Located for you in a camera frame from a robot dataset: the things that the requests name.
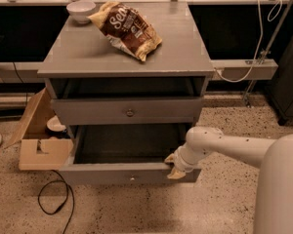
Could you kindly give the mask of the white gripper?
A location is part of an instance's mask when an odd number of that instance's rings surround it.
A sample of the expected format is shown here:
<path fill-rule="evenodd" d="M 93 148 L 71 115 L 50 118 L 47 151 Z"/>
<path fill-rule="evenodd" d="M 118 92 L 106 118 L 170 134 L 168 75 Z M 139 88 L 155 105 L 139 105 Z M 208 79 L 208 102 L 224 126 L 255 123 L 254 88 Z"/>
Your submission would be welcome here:
<path fill-rule="evenodd" d="M 198 164 L 199 155 L 187 144 L 179 146 L 177 150 L 168 155 L 164 163 L 173 164 L 171 173 L 167 175 L 169 179 L 181 179 L 190 173 Z"/>

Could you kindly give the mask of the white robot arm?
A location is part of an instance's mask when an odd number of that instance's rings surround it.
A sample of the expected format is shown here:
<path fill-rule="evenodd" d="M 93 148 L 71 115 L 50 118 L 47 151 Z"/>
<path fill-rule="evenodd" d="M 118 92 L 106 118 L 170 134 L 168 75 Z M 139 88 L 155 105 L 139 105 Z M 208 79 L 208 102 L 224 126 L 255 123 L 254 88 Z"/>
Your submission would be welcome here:
<path fill-rule="evenodd" d="M 193 127 L 186 142 L 165 162 L 170 179 L 180 179 L 213 152 L 258 168 L 254 234 L 293 234 L 293 134 L 278 139 L 227 136 L 210 127 Z"/>

